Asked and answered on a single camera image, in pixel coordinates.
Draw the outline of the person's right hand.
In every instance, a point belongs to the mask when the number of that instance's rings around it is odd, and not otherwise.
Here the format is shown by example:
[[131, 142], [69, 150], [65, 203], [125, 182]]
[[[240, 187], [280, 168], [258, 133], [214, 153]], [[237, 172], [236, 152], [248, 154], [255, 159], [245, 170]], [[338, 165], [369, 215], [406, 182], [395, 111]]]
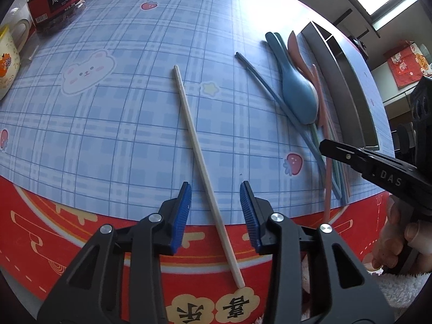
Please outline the person's right hand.
[[411, 222], [402, 227], [401, 212], [408, 208], [409, 205], [394, 195], [388, 197], [387, 223], [382, 228], [372, 251], [371, 264], [374, 269], [382, 266], [394, 268], [406, 241], [410, 247], [419, 252], [409, 273], [431, 273], [431, 223]]

